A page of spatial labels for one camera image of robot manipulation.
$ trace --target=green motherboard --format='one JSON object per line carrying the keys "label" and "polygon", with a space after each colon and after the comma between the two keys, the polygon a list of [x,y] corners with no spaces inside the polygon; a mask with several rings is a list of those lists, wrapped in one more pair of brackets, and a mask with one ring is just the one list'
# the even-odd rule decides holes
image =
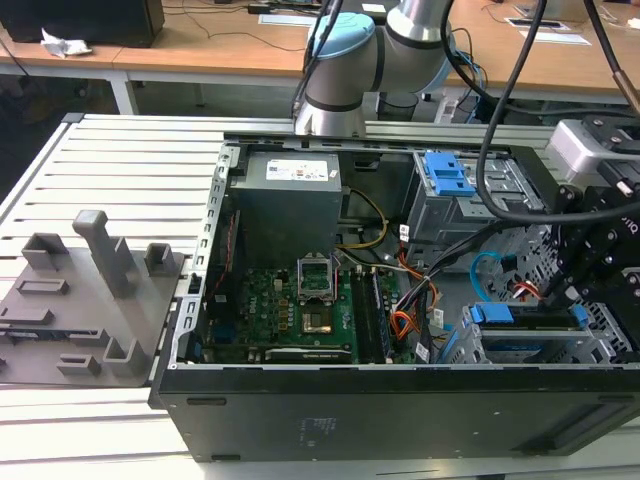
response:
{"label": "green motherboard", "polygon": [[[260,359],[258,352],[267,349],[335,349],[351,352],[353,363],[358,363],[351,275],[356,273],[346,269],[334,275],[332,302],[301,302],[295,268],[248,270],[235,299],[233,325],[221,325],[213,315],[205,351],[209,349],[216,363],[253,363]],[[395,275],[381,274],[379,285],[388,312],[399,295]],[[304,288],[327,286],[326,271],[305,273]]]}

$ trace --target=black cable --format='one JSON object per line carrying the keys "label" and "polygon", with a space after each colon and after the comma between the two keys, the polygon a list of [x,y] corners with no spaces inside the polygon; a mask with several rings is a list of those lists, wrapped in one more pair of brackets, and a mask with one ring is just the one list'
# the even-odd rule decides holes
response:
{"label": "black cable", "polygon": [[493,135],[498,127],[498,123],[500,122],[500,118],[507,106],[507,102],[509,101],[509,95],[513,91],[516,82],[518,81],[518,77],[520,76],[520,72],[524,66],[524,63],[527,61],[527,57],[529,56],[529,52],[531,51],[531,47],[533,46],[533,42],[535,41],[536,32],[540,27],[540,22],[542,21],[542,16],[544,15],[544,9],[547,6],[547,0],[538,0],[538,5],[536,7],[533,20],[531,23],[531,28],[529,29],[529,33],[524,41],[524,45],[522,46],[522,51],[518,56],[518,60],[516,61],[516,65],[507,81],[507,85],[504,89],[504,94],[500,98],[498,105],[493,112],[493,116],[489,121],[489,125],[487,126],[487,132],[485,134],[484,140],[482,141],[482,147],[480,148],[480,153],[478,156],[478,161],[476,164],[476,188],[478,191],[478,195],[482,199],[482,202],[487,207],[489,212],[495,215],[498,218],[503,220],[508,220],[512,222],[526,223],[526,224],[540,224],[540,225],[559,225],[559,224],[590,224],[590,223],[600,223],[609,220],[617,220],[621,217],[633,216],[637,215],[640,212],[640,202],[634,202],[630,205],[625,205],[622,207],[612,208],[608,210],[601,211],[592,211],[592,212],[582,212],[582,213],[567,213],[567,214],[522,214],[522,213],[513,213],[508,212],[506,210],[502,210],[498,205],[496,205],[491,197],[491,193],[487,189],[487,185],[484,181],[485,178],[485,165],[487,161],[487,155],[489,153],[489,148],[491,147],[491,140],[493,139]]}
{"label": "black cable", "polygon": [[31,75],[29,75],[29,72],[27,72],[25,70],[25,68],[22,66],[22,64],[20,64],[20,62],[18,62],[18,59],[13,56],[13,53],[11,53],[11,51],[9,51],[9,47],[7,47],[7,45],[4,43],[2,38],[0,38],[0,45],[2,45],[2,48],[4,49],[4,51],[7,52],[9,57],[11,57],[11,60],[13,61],[13,63],[16,64],[16,67],[18,67],[20,70],[22,70],[22,73],[24,73],[24,76],[27,77],[28,79],[31,79]]}
{"label": "black cable", "polygon": [[[416,308],[416,319],[420,324],[420,344],[423,347],[426,347],[429,351],[429,358],[425,363],[433,363],[434,362],[434,344],[433,344],[433,336],[431,335],[431,331],[429,330],[429,318],[427,317],[428,310],[428,300],[429,300],[429,289],[425,288],[422,290],[420,295],[416,298],[415,308]],[[416,357],[416,363],[423,363],[419,356]]]}
{"label": "black cable", "polygon": [[496,233],[501,233],[504,230],[522,226],[524,226],[522,223],[498,220],[482,227],[480,230],[476,230],[468,237],[458,240],[442,252],[431,264],[429,270],[427,270],[427,275],[435,275],[436,270],[442,270],[449,265],[453,265],[461,256],[480,248]]}
{"label": "black cable", "polygon": [[[474,92],[476,92],[479,96],[482,97],[483,100],[490,103],[493,106],[497,106],[498,99],[487,93],[486,90],[480,88],[480,86],[474,82],[469,76],[466,74],[464,69],[456,62],[455,55],[451,51],[451,46],[449,45],[449,39],[447,38],[447,24],[449,21],[449,14],[451,13],[451,7],[453,6],[454,0],[448,0],[444,11],[442,13],[442,19],[440,22],[440,39],[442,41],[442,48],[444,53],[451,63],[451,66],[456,71],[456,73],[460,76],[460,78],[467,84],[469,88],[471,88]],[[635,116],[631,112],[624,112],[621,110],[608,109],[608,108],[563,108],[556,110],[529,110],[527,108],[516,107],[515,105],[506,105],[506,108],[509,111],[516,113],[524,113],[527,115],[534,115],[537,117],[541,116],[551,116],[551,115],[576,115],[576,114],[587,114],[587,113],[601,113],[606,115],[621,115],[621,116]]]}
{"label": "black cable", "polygon": [[[205,33],[207,34],[207,39],[211,39],[211,38],[213,38],[213,37],[220,37],[220,36],[223,36],[223,35],[246,35],[246,36],[251,37],[251,38],[254,38],[254,39],[256,39],[256,40],[258,40],[258,41],[260,41],[260,42],[262,42],[262,43],[265,43],[265,44],[269,45],[270,47],[277,48],[278,50],[284,50],[285,52],[300,52],[300,51],[304,50],[304,48],[286,48],[286,47],[281,47],[280,45],[275,45],[275,44],[273,44],[273,43],[271,43],[271,42],[269,42],[269,41],[265,40],[264,38],[260,38],[260,37],[258,37],[258,36],[256,36],[256,35],[254,35],[253,33],[249,33],[249,32],[220,32],[220,33],[209,33],[209,30],[207,30],[205,27],[203,27],[203,26],[202,26],[202,24],[201,24],[200,22],[198,22],[198,21],[197,21],[197,20],[196,20],[192,15],[191,15],[191,13],[194,13],[194,12],[191,12],[191,13],[190,13],[190,12],[187,12],[186,7],[185,7],[185,5],[184,5],[184,1],[185,1],[185,0],[182,0],[182,9],[184,10],[184,14],[185,14],[187,17],[189,17],[189,18],[191,19],[191,21],[192,21],[193,23],[195,23],[195,24],[196,24],[196,26],[197,26],[198,28],[200,28],[200,30],[202,30],[203,32],[205,32]],[[204,13],[210,14],[210,13],[233,13],[233,12],[204,12]]]}
{"label": "black cable", "polygon": [[[178,10],[182,10],[183,7],[181,5],[162,5],[162,8],[175,8]],[[242,8],[248,8],[247,5],[225,5],[225,6],[220,6],[220,7],[199,7],[197,5],[185,5],[184,8],[188,8],[190,10],[205,10],[202,13],[209,13],[209,12],[216,12],[216,11],[224,11],[224,10],[229,10],[229,9],[242,9]]]}
{"label": "black cable", "polygon": [[211,11],[208,11],[208,12],[191,12],[191,11],[187,11],[185,9],[184,12],[175,12],[175,13],[173,13],[173,12],[163,12],[163,13],[165,15],[168,15],[168,16],[171,16],[171,15],[189,15],[191,13],[197,14],[197,15],[203,15],[203,14],[217,15],[217,14],[220,14],[220,13],[236,13],[236,12],[239,12],[240,10],[246,10],[246,9],[247,9],[247,7],[237,7],[235,10],[211,10]]}
{"label": "black cable", "polygon": [[602,22],[600,21],[600,14],[598,14],[598,9],[593,4],[593,0],[584,0],[584,6],[587,9],[589,20],[591,20],[591,25],[593,25],[593,30],[596,32],[596,37],[598,37],[600,48],[602,48],[602,52],[604,53],[604,56],[609,63],[611,72],[619,72],[621,70],[620,64],[618,63],[616,54],[613,52],[613,48],[611,47],[611,43],[609,42],[609,37],[607,37],[607,32],[602,26]]}
{"label": "black cable", "polygon": [[485,10],[485,11],[489,14],[489,16],[490,16],[491,18],[493,18],[493,21],[494,21],[494,22],[498,22],[498,23],[509,23],[509,22],[507,22],[506,20],[500,20],[500,19],[496,18],[496,17],[493,15],[493,13],[491,13],[491,10],[489,10],[489,7],[495,7],[496,5],[497,5],[497,4],[495,4],[495,3],[489,3],[489,4],[485,5],[484,7],[482,7],[482,8],[480,9],[480,11]]}
{"label": "black cable", "polygon": [[464,32],[467,35],[467,39],[469,40],[469,58],[471,58],[471,62],[473,62],[473,42],[471,41],[471,33],[464,27],[454,28],[451,30],[451,34],[453,35],[456,32]]}
{"label": "black cable", "polygon": [[204,0],[196,0],[196,2],[201,3],[203,5],[207,5],[206,7],[200,7],[200,8],[232,8],[237,6],[237,5],[232,5],[231,3],[209,3],[209,2],[205,2]]}
{"label": "black cable", "polygon": [[[484,75],[484,88],[488,88],[489,85],[489,75],[487,74],[487,71],[484,69],[484,67],[482,65],[478,65],[477,63],[474,63],[474,65],[480,70],[480,72]],[[462,99],[458,102],[458,110],[460,110],[461,112],[464,113],[471,113],[473,111],[473,109],[471,110],[465,110],[464,108],[461,107],[462,103],[469,98],[469,95],[471,95],[471,92],[473,90],[469,89],[466,91],[466,93],[464,94],[464,96],[462,97]]]}
{"label": "black cable", "polygon": [[420,292],[422,292],[429,286],[429,282],[430,280],[428,276],[425,276],[422,280],[420,280],[418,284],[416,284],[411,290],[409,290],[409,293],[406,297],[400,299],[400,301],[396,305],[396,310],[403,310],[413,302],[415,302]]}
{"label": "black cable", "polygon": [[[296,87],[296,91],[294,92],[293,95],[293,101],[291,103],[291,117],[293,118],[295,116],[295,110],[297,105],[300,102],[300,97],[304,94],[307,85],[309,83],[309,80],[311,78],[311,75],[313,75],[313,72],[316,69],[316,66],[318,64],[318,57],[320,56],[320,52],[322,51],[322,49],[324,48],[325,43],[327,42],[327,39],[329,38],[329,35],[331,34],[331,30],[333,30],[333,26],[335,25],[336,21],[338,20],[338,15],[340,15],[340,10],[342,9],[342,1],[343,0],[328,0],[320,9],[320,12],[318,13],[318,20],[316,21],[315,26],[313,27],[313,31],[311,32],[311,35],[309,36],[309,42],[307,43],[307,49],[305,51],[305,64],[304,64],[304,74],[302,79],[300,80],[300,82],[298,83],[298,86]],[[336,3],[335,8],[331,11],[331,17],[329,17],[329,20],[327,22],[327,25],[324,29],[324,31],[322,32],[322,36],[320,37],[320,42],[318,43],[318,48],[315,48],[314,42],[315,42],[315,36],[316,33],[318,31],[318,27],[320,25],[320,20],[322,19],[322,17],[324,17],[325,13],[327,12],[327,9],[329,8],[329,5],[332,5],[333,3]],[[311,58],[309,59],[309,61],[307,62],[307,58],[308,56],[311,55]]]}
{"label": "black cable", "polygon": [[[358,230],[358,241],[360,243],[367,243],[367,241],[364,238],[364,229]],[[380,255],[378,255],[378,253],[373,248],[369,247],[369,248],[365,248],[364,250],[365,252],[368,252],[373,258],[375,258],[376,262],[382,263],[382,264],[387,263],[380,257]]]}

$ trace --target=paper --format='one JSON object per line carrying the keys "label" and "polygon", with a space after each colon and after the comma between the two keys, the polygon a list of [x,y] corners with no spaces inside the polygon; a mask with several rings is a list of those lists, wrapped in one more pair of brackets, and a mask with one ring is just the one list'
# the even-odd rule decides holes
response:
{"label": "paper", "polygon": [[260,15],[259,23],[265,25],[288,25],[290,27],[310,27],[316,23],[316,17],[298,15]]}
{"label": "paper", "polygon": [[363,3],[362,9],[365,12],[371,12],[371,13],[387,13],[387,10],[384,8],[384,5],[380,5],[379,3]]}
{"label": "paper", "polygon": [[49,35],[44,28],[42,29],[42,40],[40,41],[40,45],[43,45],[51,55],[55,55],[60,58],[91,53],[91,49],[87,47],[84,40],[64,40],[62,38]]}
{"label": "paper", "polygon": [[[521,30],[520,35],[526,38],[529,35],[528,30]],[[584,37],[575,33],[536,33],[536,42],[543,43],[564,43],[566,45],[591,45]]]}

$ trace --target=red wire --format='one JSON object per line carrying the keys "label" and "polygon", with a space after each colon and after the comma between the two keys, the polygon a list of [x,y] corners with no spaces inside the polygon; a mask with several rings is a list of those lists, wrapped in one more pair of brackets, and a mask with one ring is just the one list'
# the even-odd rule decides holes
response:
{"label": "red wire", "polygon": [[209,298],[211,298],[211,296],[218,291],[218,288],[224,281],[224,277],[227,275],[227,272],[229,271],[229,266],[231,265],[231,236],[233,235],[233,226],[235,224],[235,219],[236,219],[236,216],[233,215],[231,217],[231,220],[229,221],[229,233],[227,234],[227,260],[225,261],[224,272],[222,272],[222,275],[220,275],[220,278],[218,278],[218,281],[213,287],[213,290],[211,290],[211,294],[209,295]]}
{"label": "red wire", "polygon": [[542,300],[542,295],[540,295],[540,292],[538,291],[538,289],[533,285],[529,285],[528,283],[525,283],[525,282],[518,282],[514,285],[514,288],[516,291],[518,291],[520,288],[523,288],[527,292],[529,292],[531,295],[536,297],[538,300]]}

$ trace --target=gray plastic holder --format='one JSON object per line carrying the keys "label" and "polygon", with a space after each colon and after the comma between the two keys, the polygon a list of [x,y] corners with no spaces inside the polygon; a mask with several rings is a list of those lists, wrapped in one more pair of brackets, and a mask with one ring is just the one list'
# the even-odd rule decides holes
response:
{"label": "gray plastic holder", "polygon": [[136,387],[145,384],[184,255],[168,244],[130,251],[107,216],[83,210],[73,229],[26,243],[28,265],[0,302],[0,383]]}

